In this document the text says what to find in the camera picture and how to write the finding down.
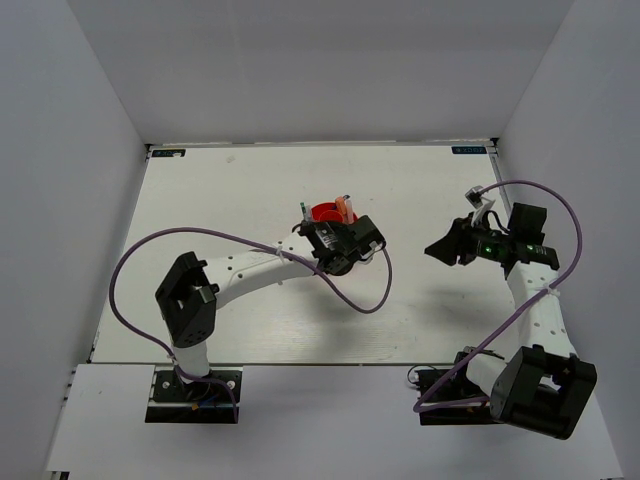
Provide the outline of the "orange capped white highlighter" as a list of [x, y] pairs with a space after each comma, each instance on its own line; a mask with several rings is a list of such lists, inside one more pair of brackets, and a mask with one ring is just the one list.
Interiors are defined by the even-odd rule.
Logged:
[[353, 224], [355, 221], [355, 214], [353, 210], [352, 201], [350, 198], [345, 200], [346, 219], [348, 224]]

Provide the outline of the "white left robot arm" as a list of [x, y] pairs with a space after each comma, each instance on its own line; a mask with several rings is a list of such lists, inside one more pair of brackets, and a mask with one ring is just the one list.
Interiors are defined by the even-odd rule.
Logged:
[[207, 339], [214, 333], [217, 311], [232, 301], [288, 280], [348, 274], [355, 264], [383, 253], [386, 239], [366, 215], [351, 224], [303, 222], [288, 236], [260, 245], [218, 233], [219, 238], [246, 245], [237, 255], [205, 260], [191, 251], [176, 258], [155, 292], [167, 326], [177, 387], [199, 399], [211, 387]]

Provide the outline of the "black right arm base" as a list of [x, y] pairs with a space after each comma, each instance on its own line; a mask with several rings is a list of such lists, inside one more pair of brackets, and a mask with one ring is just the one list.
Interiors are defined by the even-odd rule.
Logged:
[[[454, 374], [446, 383], [429, 399], [431, 403], [446, 403], [462, 401], [460, 405], [448, 406], [423, 412], [419, 414], [421, 426], [460, 426], [460, 425], [492, 425], [488, 401], [473, 402], [473, 398], [485, 397], [485, 393], [479, 386], [466, 378], [466, 369], [463, 367]], [[414, 365], [406, 375], [410, 388], [424, 394], [435, 384], [449, 367], [433, 365]]]

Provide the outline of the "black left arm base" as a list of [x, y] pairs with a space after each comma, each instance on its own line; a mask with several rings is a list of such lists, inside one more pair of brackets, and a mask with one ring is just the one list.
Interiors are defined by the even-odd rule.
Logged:
[[187, 382], [174, 370], [157, 369], [147, 402], [147, 424], [233, 425], [238, 423], [241, 369], [211, 370], [222, 382]]

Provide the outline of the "pink yellow highlighter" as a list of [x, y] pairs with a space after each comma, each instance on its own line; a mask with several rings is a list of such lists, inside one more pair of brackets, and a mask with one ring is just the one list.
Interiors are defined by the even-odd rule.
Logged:
[[348, 211], [346, 206], [346, 201], [343, 197], [337, 197], [335, 199], [336, 210], [340, 213], [342, 217], [342, 221], [345, 224], [348, 224]]

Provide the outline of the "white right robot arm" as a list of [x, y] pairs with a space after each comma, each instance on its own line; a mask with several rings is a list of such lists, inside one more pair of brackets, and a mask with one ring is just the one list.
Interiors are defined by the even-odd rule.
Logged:
[[488, 347], [460, 351], [452, 374], [422, 378], [419, 414], [427, 420], [441, 412], [468, 412], [475, 420], [566, 440], [591, 397], [597, 372], [578, 357], [568, 337], [552, 285], [559, 278], [559, 260], [543, 243], [547, 212], [517, 203], [503, 225], [491, 201], [477, 200], [474, 207], [425, 253], [449, 266], [478, 258], [500, 265], [517, 307], [515, 353], [505, 358]]

